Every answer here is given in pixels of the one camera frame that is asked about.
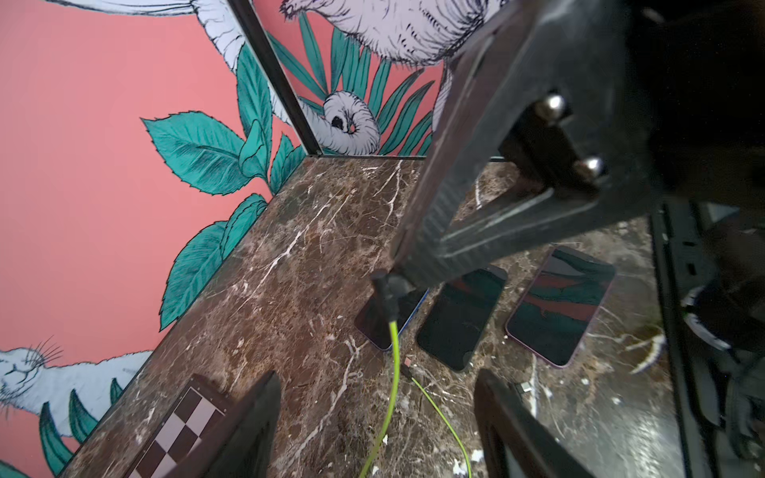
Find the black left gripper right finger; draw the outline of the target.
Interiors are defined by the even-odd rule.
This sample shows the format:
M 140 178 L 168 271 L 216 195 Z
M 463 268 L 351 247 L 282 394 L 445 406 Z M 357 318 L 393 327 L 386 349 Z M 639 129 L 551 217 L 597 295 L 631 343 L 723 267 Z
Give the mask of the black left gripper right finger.
M 473 401 L 490 477 L 592 475 L 525 408 L 519 392 L 491 370 L 478 372 Z

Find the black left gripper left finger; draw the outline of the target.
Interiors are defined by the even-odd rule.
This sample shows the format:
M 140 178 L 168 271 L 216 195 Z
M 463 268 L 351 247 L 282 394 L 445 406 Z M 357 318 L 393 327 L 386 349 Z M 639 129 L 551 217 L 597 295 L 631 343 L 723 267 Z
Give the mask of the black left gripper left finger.
M 281 406 L 277 372 L 263 374 L 171 477 L 265 477 Z

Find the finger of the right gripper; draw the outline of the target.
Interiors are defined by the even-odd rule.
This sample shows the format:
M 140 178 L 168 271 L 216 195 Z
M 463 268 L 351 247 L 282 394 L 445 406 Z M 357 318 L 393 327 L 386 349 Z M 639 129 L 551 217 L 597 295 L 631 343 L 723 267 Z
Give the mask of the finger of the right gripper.
M 541 95 L 529 57 L 540 26 L 540 2 L 513 1 L 464 44 L 426 168 L 400 223 L 396 274 L 452 278 L 540 243 L 532 210 L 541 200 L 515 191 L 452 221 L 490 157 Z

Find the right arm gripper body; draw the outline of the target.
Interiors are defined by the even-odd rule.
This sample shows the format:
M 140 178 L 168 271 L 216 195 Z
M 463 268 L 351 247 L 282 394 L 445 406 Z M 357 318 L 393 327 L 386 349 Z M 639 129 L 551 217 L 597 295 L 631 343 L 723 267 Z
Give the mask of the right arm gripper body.
M 538 2 L 541 95 L 454 223 L 509 191 L 540 198 L 537 246 L 647 214 L 668 194 L 763 207 L 762 2 Z

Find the blue smartphone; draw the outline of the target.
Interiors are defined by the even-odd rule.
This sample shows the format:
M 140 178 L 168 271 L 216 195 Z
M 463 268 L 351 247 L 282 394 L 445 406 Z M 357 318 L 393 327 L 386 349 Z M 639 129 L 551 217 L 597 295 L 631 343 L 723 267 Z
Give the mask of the blue smartphone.
M 410 324 L 412 318 L 416 316 L 420 306 L 424 304 L 428 292 L 430 292 L 428 289 L 414 290 L 398 300 L 398 322 L 396 323 L 396 329 L 399 335 Z M 392 348 L 392 337 L 390 336 L 388 321 L 382 316 L 374 296 L 370 296 L 365 306 L 356 316 L 355 326 L 379 350 L 389 351 Z

